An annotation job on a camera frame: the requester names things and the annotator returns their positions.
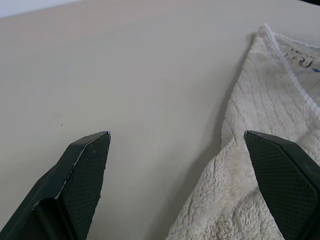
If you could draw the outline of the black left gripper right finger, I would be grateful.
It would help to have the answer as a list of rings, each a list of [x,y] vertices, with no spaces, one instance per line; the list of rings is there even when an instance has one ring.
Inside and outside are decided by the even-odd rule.
[[[244,141],[261,195],[285,240],[320,240],[320,166],[296,143],[253,130]]]

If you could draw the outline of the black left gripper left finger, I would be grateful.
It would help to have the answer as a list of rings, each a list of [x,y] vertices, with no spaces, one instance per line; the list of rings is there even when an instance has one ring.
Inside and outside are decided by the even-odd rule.
[[[86,240],[104,182],[111,135],[71,143],[34,184],[0,231],[0,240]]]

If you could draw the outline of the white fluffy towel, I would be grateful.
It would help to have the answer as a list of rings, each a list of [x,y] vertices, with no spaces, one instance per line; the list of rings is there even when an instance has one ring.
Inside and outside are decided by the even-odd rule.
[[[259,28],[228,101],[221,150],[165,240],[284,240],[259,191],[247,130],[295,142],[320,165],[320,47]]]

